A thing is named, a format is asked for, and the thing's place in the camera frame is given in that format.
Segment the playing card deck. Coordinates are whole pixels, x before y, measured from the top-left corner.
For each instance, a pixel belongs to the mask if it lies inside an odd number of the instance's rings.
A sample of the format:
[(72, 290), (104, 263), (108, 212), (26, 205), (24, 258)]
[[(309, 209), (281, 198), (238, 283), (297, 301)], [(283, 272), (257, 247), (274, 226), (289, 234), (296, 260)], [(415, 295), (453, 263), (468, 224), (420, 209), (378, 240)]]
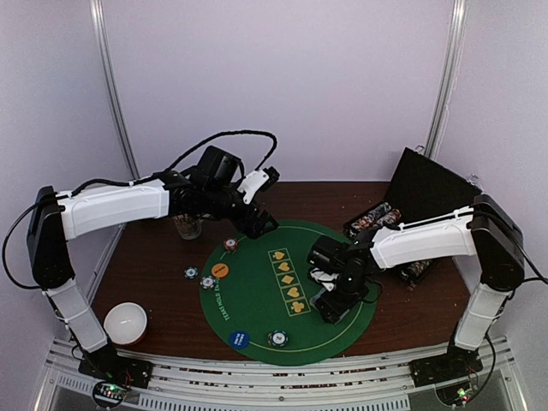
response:
[(324, 295), (316, 294), (310, 299), (310, 305), (313, 306), (317, 311), (322, 310), (325, 307)]

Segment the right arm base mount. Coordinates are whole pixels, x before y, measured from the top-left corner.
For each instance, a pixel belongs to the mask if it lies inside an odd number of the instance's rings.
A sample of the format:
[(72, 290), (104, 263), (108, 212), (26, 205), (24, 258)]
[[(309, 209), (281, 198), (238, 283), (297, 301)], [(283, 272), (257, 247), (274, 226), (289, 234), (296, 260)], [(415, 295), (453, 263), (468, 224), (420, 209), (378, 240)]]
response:
[(439, 384), (444, 381), (463, 378), (470, 371), (480, 372), (483, 363), (476, 353), (445, 353), (409, 362), (409, 370), (415, 387)]

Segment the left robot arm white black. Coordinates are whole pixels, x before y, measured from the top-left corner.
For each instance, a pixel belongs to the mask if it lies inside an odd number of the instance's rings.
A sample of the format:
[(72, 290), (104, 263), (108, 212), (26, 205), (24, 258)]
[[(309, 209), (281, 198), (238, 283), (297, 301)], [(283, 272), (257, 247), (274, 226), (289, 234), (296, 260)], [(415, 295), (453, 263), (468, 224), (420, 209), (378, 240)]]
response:
[(277, 224), (255, 196), (278, 178), (273, 168), (252, 171), (237, 183), (193, 180), (168, 171), (149, 182), (102, 185), (78, 194), (50, 187), (40, 190), (27, 232), (33, 280), (83, 351), (91, 354), (88, 361), (95, 372), (114, 380), (121, 375), (123, 363), (108, 350), (110, 337), (80, 287), (76, 271), (89, 264), (73, 252), (91, 246), (91, 253), (99, 256), (115, 243), (116, 231), (127, 223), (178, 215), (226, 219), (247, 237), (258, 238)]

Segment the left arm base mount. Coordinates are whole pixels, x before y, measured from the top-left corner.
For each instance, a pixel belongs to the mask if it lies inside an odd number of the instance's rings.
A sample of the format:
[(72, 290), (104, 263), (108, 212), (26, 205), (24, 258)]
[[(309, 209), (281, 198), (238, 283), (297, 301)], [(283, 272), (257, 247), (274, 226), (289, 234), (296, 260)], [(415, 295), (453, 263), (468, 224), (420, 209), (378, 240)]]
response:
[(84, 350), (78, 371), (124, 387), (146, 389), (152, 369), (150, 361), (120, 356), (114, 346), (107, 344), (92, 353)]

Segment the teal chip off mat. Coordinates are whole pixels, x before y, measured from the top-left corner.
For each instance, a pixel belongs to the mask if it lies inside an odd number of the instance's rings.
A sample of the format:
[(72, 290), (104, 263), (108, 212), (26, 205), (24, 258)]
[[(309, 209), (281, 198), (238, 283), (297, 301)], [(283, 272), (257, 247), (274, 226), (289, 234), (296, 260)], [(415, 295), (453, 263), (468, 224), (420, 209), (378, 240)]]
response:
[(185, 268), (183, 275), (186, 279), (195, 279), (200, 275), (200, 270), (196, 266), (188, 266)]

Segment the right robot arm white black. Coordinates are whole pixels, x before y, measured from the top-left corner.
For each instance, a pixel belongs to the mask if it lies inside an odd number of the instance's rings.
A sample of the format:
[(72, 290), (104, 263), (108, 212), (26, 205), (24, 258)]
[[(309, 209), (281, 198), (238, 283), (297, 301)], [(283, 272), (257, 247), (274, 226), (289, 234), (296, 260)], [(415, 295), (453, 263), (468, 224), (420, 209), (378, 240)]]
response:
[(522, 246), (521, 229), (487, 194), (439, 217), (365, 229), (350, 242), (322, 235), (307, 256), (309, 277), (322, 287), (311, 303), (325, 322), (336, 324), (365, 300), (367, 281), (380, 271), (427, 259), (477, 258), (480, 279), (451, 338), (455, 347), (439, 359), (439, 371), (456, 378), (522, 285)]

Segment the poker chip stack front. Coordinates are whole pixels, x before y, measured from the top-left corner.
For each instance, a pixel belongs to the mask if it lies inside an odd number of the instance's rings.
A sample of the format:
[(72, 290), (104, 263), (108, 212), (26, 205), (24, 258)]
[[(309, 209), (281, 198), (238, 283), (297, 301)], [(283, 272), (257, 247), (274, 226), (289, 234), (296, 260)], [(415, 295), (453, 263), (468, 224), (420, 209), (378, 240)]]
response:
[(285, 347), (289, 342), (289, 334), (286, 331), (274, 330), (267, 336), (267, 343), (273, 348)]

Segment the poker chip stack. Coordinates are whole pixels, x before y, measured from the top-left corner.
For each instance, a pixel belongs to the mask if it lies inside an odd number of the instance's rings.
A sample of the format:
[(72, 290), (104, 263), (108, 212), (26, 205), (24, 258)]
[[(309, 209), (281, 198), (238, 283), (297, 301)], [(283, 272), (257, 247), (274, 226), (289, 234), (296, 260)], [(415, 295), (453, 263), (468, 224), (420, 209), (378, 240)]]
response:
[(238, 248), (238, 240), (236, 238), (228, 238), (223, 242), (223, 247), (227, 253), (234, 253)]
[(289, 334), (286, 331), (274, 330), (267, 336), (267, 343), (273, 348), (285, 347), (289, 342)]

